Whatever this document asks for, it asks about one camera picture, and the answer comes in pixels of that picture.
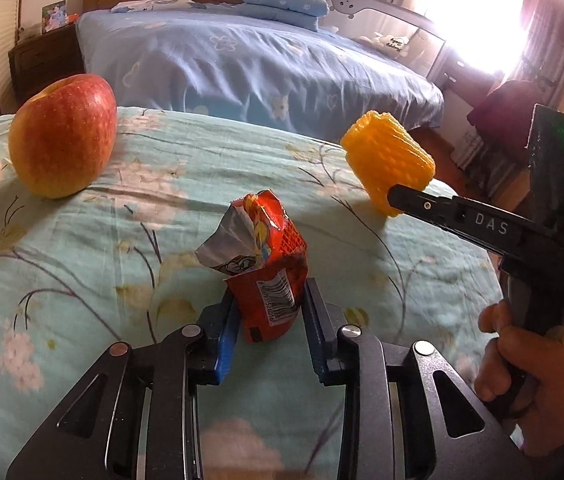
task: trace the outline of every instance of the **framed photo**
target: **framed photo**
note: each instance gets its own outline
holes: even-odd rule
[[[42,7],[42,32],[66,25],[66,0]]]

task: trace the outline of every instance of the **bright window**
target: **bright window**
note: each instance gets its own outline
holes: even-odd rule
[[[436,22],[470,65],[509,73],[520,60],[524,0],[415,0],[417,12]]]

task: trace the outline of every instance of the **red snack package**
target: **red snack package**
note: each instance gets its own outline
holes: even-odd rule
[[[306,242],[272,191],[231,202],[195,254],[230,276],[249,341],[270,341],[291,327],[308,273]]]

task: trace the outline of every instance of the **barcode number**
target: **barcode number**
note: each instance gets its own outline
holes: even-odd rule
[[[286,269],[267,282],[256,282],[267,311],[268,324],[275,326],[293,319],[297,311],[291,284],[288,282]]]

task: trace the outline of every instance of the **dark red cloth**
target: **dark red cloth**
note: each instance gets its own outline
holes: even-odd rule
[[[500,146],[520,164],[528,163],[526,143],[542,92],[531,81],[502,83],[466,116],[485,140]]]

